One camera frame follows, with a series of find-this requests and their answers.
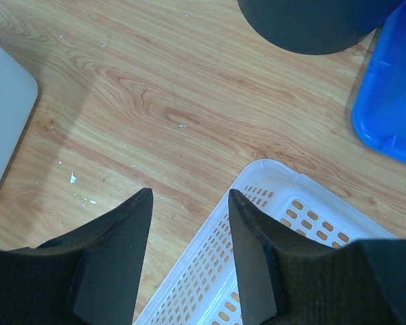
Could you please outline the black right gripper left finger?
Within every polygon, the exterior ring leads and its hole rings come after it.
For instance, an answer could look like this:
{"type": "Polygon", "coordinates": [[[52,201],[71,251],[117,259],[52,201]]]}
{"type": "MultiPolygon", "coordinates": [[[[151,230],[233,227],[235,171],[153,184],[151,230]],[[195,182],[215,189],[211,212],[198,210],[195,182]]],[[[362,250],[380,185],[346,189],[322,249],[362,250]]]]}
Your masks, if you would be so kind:
{"type": "Polygon", "coordinates": [[[130,324],[153,193],[36,248],[0,251],[0,324],[130,324]]]}

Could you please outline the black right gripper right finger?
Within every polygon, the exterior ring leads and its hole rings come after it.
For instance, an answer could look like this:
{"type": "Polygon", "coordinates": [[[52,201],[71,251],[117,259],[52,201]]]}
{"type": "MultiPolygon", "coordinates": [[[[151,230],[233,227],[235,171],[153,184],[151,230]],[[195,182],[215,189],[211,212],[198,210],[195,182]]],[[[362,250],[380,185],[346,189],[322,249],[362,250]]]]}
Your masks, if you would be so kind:
{"type": "Polygon", "coordinates": [[[245,324],[406,324],[406,240],[330,248],[229,193],[245,324]]]}

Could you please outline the white perforated plastic basket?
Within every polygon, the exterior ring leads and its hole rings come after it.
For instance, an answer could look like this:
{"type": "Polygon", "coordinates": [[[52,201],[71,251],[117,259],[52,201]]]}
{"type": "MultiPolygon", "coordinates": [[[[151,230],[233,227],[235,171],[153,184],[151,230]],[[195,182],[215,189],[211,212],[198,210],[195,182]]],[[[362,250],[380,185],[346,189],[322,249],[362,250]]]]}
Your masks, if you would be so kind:
{"type": "MultiPolygon", "coordinates": [[[[310,177],[256,160],[232,183],[262,212],[295,232],[340,248],[393,234],[310,177]]],[[[233,245],[224,194],[136,319],[136,324],[241,324],[233,245]]]]}

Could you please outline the large blue plastic tub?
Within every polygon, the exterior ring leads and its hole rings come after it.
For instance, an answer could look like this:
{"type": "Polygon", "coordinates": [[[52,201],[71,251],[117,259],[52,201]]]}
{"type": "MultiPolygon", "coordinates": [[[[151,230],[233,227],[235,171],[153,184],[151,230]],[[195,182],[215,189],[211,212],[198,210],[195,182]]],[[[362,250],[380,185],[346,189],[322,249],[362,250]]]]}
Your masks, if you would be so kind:
{"type": "Polygon", "coordinates": [[[352,120],[364,144],[406,164],[406,1],[385,21],[352,120]]]}

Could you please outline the dark grey round bucket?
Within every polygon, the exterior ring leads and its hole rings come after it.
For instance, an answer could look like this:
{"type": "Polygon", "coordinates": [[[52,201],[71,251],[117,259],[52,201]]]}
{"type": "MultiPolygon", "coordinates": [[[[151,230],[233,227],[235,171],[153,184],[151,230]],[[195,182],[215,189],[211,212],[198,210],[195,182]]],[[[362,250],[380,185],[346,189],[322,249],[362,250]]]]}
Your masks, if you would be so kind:
{"type": "Polygon", "coordinates": [[[239,0],[247,22],[268,42],[294,53],[344,51],[379,27],[400,0],[239,0]]]}

